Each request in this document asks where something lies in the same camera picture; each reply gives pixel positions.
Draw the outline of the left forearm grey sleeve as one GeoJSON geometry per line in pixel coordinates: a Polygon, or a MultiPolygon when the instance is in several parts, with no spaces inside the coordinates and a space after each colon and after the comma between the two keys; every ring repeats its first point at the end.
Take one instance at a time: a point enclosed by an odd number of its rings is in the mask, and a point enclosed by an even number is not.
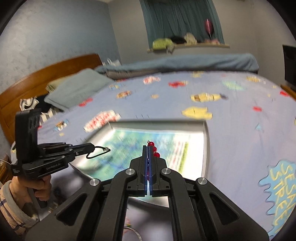
{"type": "Polygon", "coordinates": [[[1,187],[1,214],[4,224],[9,226],[9,231],[21,237],[40,219],[31,203],[29,203],[29,215],[19,208],[11,194],[10,183],[11,181],[8,181],[1,187]]]}

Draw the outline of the left hand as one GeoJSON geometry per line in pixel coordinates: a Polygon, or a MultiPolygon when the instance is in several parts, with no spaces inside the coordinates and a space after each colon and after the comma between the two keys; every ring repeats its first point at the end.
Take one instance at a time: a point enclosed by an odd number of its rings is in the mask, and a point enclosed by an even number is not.
{"type": "Polygon", "coordinates": [[[20,209],[23,209],[27,203],[32,203],[32,199],[29,195],[28,189],[35,189],[35,197],[41,201],[48,201],[51,194],[51,175],[45,176],[40,180],[29,180],[24,176],[14,176],[9,189],[11,195],[20,209]]]}

